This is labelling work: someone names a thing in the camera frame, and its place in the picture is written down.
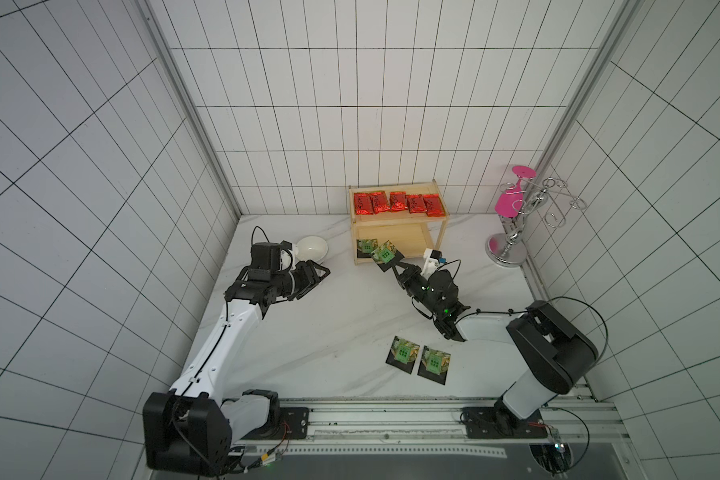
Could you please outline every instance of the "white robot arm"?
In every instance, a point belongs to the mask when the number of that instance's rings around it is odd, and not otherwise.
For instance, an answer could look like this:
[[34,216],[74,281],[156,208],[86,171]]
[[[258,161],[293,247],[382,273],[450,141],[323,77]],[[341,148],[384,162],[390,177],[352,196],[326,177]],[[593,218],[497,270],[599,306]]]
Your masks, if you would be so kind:
[[277,393],[249,390],[224,402],[223,382],[270,305],[302,298],[331,273],[311,260],[294,260],[288,242],[251,245],[251,264],[224,293],[219,319],[194,360],[168,393],[153,392],[144,404],[150,468],[222,475],[231,444],[251,431],[280,427]]

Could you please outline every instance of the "black casing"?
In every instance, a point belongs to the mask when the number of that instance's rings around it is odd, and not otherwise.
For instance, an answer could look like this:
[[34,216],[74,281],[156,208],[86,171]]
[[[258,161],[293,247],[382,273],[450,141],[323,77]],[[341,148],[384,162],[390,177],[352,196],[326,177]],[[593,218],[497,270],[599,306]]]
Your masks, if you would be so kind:
[[[564,395],[592,368],[597,348],[548,302],[537,300],[507,325],[514,344],[536,379]],[[549,342],[545,335],[552,335]]]
[[[176,401],[179,412],[187,410],[184,435],[208,458],[205,461],[192,450],[171,422]],[[219,406],[207,397],[178,397],[173,393],[153,392],[144,403],[144,444],[146,465],[153,470],[168,470],[191,475],[218,475],[230,450],[232,429]]]

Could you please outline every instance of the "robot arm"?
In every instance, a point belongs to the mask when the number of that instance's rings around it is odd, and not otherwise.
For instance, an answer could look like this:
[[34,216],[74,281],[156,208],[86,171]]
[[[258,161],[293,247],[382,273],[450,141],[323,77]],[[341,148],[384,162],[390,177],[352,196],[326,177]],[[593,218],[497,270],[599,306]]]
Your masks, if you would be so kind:
[[428,249],[423,269],[399,260],[393,260],[391,267],[400,287],[431,312],[434,326],[446,339],[516,345],[528,370],[494,405],[509,428],[516,427],[556,395],[568,393],[594,366],[597,349],[592,341],[549,302],[538,300],[516,313],[478,313],[460,318],[470,307],[458,301],[458,287],[451,273],[441,270],[440,257],[440,252]]
[[249,390],[228,403],[223,382],[269,307],[302,298],[331,273],[312,260],[294,263],[288,242],[251,245],[251,264],[224,293],[219,319],[189,368],[168,393],[153,392],[144,404],[150,468],[220,475],[231,444],[252,430],[280,426],[277,393]]

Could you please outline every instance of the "green packet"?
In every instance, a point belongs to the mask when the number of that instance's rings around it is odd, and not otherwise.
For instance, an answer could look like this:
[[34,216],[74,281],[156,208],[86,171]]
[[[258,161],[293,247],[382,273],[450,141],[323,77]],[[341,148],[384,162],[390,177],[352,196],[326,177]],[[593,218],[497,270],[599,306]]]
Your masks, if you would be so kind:
[[375,238],[358,240],[358,250],[363,254],[370,254],[378,248],[378,240]]
[[371,257],[377,264],[388,264],[397,252],[397,247],[387,240],[383,245],[377,246],[374,251],[371,252]]
[[450,365],[450,353],[433,350],[425,345],[422,360],[418,364],[418,375],[445,385],[445,378],[448,376],[448,367]]
[[418,357],[419,345],[396,336],[387,353],[387,363],[406,373],[413,372],[413,364]]

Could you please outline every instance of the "wooden shelf board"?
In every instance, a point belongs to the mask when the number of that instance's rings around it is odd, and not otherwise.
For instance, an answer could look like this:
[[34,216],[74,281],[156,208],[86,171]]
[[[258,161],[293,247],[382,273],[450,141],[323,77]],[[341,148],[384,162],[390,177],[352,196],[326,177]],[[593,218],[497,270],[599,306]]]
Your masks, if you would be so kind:
[[[427,248],[434,248],[426,224],[400,224],[388,226],[357,225],[358,240],[375,238],[381,245],[390,240],[406,257],[422,256]],[[358,262],[371,259],[358,259]]]

